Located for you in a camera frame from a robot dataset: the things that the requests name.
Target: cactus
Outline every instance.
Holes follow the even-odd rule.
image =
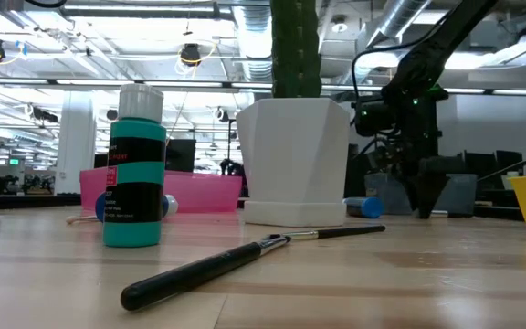
[[[271,0],[273,98],[320,97],[315,0]]]

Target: black label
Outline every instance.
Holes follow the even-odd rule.
[[[111,138],[109,166],[135,162],[164,162],[165,143],[146,138]]]
[[[163,186],[124,183],[107,186],[105,222],[147,223],[162,220]]]

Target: teal paint bottle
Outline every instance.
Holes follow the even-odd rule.
[[[110,126],[103,242],[145,247],[162,235],[165,168],[163,94],[144,84],[121,87],[119,120]]]

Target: pink plastic tray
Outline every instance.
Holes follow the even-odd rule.
[[[105,192],[107,167],[80,172],[80,200],[84,210],[94,211]],[[237,209],[242,178],[165,171],[163,193],[178,201],[178,213],[222,213]]]

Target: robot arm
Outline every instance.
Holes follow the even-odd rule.
[[[497,2],[463,0],[430,37],[403,57],[380,100],[372,97],[356,104],[356,132],[386,136],[384,146],[364,155],[366,163],[372,169],[388,168],[397,177],[420,218],[429,217],[447,174],[460,173],[463,167],[461,159],[437,156],[435,101],[446,99],[447,93],[432,87],[452,53]],[[419,99],[433,102],[433,114],[417,106]]]
[[[399,62],[397,73],[383,87],[385,102],[416,99],[431,89],[444,71],[447,59],[484,19],[498,0],[463,0],[431,37],[415,46]]]

